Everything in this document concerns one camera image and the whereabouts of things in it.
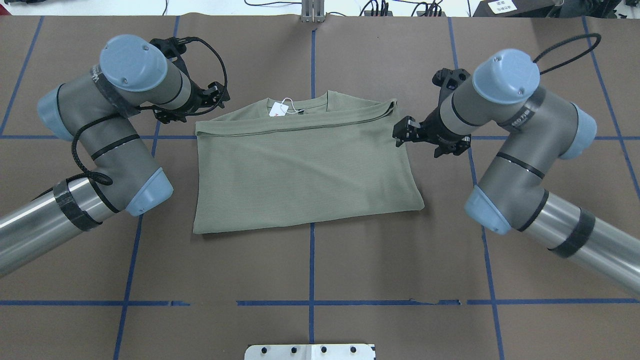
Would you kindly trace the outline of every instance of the light blue cap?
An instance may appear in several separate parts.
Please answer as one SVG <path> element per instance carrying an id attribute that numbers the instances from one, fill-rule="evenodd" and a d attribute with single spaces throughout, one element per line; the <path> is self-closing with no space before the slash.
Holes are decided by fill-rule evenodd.
<path id="1" fill-rule="evenodd" d="M 138 193 L 131 199 L 125 210 L 135 217 L 142 215 L 169 199 L 172 194 L 173 186 L 171 186 L 169 179 L 166 178 L 162 168 L 159 168 L 138 190 Z"/>
<path id="2" fill-rule="evenodd" d="M 511 229 L 507 219 L 478 185 L 474 185 L 474 191 L 465 204 L 465 211 L 485 228 L 500 235 L 506 234 Z"/>
<path id="3" fill-rule="evenodd" d="M 569 149 L 560 155 L 562 160 L 577 158 L 582 154 L 583 150 L 588 148 L 593 139 L 596 138 L 598 132 L 598 124 L 591 115 L 582 111 L 576 104 L 573 104 L 578 111 L 578 130 L 575 132 L 575 138 Z"/>
<path id="4" fill-rule="evenodd" d="M 114 86 L 140 92 L 164 80 L 166 58 L 155 46 L 136 35 L 118 35 L 100 52 L 100 68 Z"/>
<path id="5" fill-rule="evenodd" d="M 38 101 L 38 116 L 54 135 L 62 140 L 71 141 L 74 137 L 62 123 L 58 109 L 58 91 L 61 87 L 62 85 L 51 90 Z"/>
<path id="6" fill-rule="evenodd" d="M 476 92 L 485 99 L 501 105 L 515 104 L 536 91 L 540 69 L 527 53 L 505 49 L 480 64 L 472 79 Z"/>

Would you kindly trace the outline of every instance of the green cloth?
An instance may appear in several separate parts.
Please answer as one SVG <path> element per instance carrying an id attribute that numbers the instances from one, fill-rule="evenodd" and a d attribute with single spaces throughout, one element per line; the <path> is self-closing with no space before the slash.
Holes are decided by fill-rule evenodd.
<path id="1" fill-rule="evenodd" d="M 395 147 L 391 137 L 401 118 L 395 100 L 327 92 L 294 101 L 302 114 L 270 117 L 274 102 L 264 99 L 196 123 L 200 189 L 194 233 L 424 207 L 406 147 Z"/>

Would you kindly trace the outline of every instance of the white bracket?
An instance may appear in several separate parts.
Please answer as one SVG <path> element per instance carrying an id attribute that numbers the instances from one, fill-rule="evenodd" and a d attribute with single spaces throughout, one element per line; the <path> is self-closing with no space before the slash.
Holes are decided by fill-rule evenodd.
<path id="1" fill-rule="evenodd" d="M 301 0 L 302 22 L 324 22 L 324 0 Z"/>
<path id="2" fill-rule="evenodd" d="M 252 345 L 244 360 L 376 360 L 370 344 Z"/>

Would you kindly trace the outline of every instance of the gray robot arm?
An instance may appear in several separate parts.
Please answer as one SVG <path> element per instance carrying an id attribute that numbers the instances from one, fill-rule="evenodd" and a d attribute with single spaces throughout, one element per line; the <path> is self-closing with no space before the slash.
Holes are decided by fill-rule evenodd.
<path id="1" fill-rule="evenodd" d="M 137 107 L 144 102 L 169 110 L 156 110 L 161 120 L 195 111 L 208 105 L 212 88 L 201 91 L 184 63 L 174 65 L 162 48 L 134 35 L 117 36 L 90 72 L 38 102 L 40 118 L 58 138 L 71 141 L 84 130 L 79 142 L 96 169 L 61 181 L 0 218 L 0 277 L 121 210 L 138 216 L 171 196 L 173 187 L 127 118 L 139 113 Z M 217 95 L 222 100 L 216 104 L 228 100 L 226 89 Z M 92 125 L 97 119 L 106 120 Z"/>
<path id="2" fill-rule="evenodd" d="M 537 65 L 515 49 L 493 55 L 473 76 L 443 69 L 433 82 L 443 89 L 438 107 L 424 122 L 396 124 L 397 145 L 427 141 L 438 145 L 435 157 L 460 155 L 473 131 L 496 121 L 510 135 L 474 187 L 467 214 L 499 234 L 517 229 L 640 295 L 640 240 L 541 186 L 556 159 L 589 147 L 593 118 L 540 86 Z"/>

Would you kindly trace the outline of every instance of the white tag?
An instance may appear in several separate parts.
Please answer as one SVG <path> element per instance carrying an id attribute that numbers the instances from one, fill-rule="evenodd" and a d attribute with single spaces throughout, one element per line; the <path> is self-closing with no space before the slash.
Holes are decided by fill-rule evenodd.
<path id="1" fill-rule="evenodd" d="M 275 102 L 271 111 L 269 111 L 269 116 L 284 116 L 287 114 L 288 109 L 289 105 L 282 104 L 281 102 Z"/>
<path id="2" fill-rule="evenodd" d="M 508 13 L 514 10 L 518 10 L 518 8 L 513 4 L 511 0 L 498 0 L 492 3 L 488 3 L 491 11 L 493 13 Z"/>

